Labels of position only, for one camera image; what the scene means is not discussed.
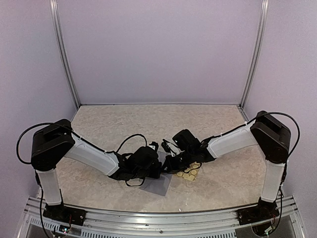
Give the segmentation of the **grey envelope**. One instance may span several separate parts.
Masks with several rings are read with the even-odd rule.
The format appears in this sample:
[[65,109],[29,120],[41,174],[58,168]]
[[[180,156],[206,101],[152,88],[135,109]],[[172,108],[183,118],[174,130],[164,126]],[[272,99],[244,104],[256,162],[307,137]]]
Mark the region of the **grey envelope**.
[[160,178],[146,178],[139,189],[160,196],[166,196],[172,174],[160,174]]

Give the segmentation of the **brown sticker sheet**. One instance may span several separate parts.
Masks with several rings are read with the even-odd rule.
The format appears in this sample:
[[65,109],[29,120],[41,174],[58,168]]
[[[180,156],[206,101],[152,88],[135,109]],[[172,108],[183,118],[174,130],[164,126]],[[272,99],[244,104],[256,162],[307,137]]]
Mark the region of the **brown sticker sheet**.
[[185,169],[184,171],[177,172],[176,174],[174,174],[174,176],[179,179],[195,181],[201,166],[202,163],[194,162],[190,164],[190,166],[187,169]]

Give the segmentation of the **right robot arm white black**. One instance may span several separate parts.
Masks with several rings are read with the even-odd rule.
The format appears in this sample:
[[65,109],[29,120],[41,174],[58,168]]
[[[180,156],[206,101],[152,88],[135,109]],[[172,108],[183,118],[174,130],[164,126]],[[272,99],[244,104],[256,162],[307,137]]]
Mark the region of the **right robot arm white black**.
[[203,140],[199,140],[188,129],[178,132],[172,140],[163,140],[161,144],[166,151],[162,166],[162,172],[166,174],[184,171],[194,162],[209,163],[240,150],[257,148],[265,162],[266,171],[253,215],[258,220],[264,220],[272,213],[283,184],[291,142],[290,129],[275,118],[274,113],[260,111],[254,119]]

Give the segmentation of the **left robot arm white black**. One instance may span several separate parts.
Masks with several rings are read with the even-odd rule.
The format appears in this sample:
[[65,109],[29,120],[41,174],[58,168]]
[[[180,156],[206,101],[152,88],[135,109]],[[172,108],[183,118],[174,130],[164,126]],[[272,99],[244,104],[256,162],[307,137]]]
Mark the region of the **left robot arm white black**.
[[69,216],[58,184],[56,166],[63,158],[92,167],[114,180],[159,179],[162,163],[158,144],[141,146],[134,153],[105,151],[76,134],[67,119],[48,123],[33,135],[31,165],[44,192],[49,211],[58,220]]

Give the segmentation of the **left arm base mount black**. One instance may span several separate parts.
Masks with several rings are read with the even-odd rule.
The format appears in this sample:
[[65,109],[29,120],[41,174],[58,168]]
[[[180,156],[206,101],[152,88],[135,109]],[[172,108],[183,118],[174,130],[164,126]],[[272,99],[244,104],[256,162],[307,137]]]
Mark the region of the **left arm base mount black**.
[[86,214],[87,211],[83,209],[65,206],[61,198],[53,202],[47,201],[42,213],[45,218],[78,226],[84,225]]

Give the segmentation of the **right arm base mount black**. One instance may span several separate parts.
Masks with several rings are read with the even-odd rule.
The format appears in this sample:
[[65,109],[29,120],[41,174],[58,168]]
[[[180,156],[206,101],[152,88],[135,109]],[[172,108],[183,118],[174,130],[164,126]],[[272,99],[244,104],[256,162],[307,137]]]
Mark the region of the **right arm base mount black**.
[[246,225],[272,219],[280,215],[276,201],[266,202],[259,198],[256,206],[237,210],[239,225]]

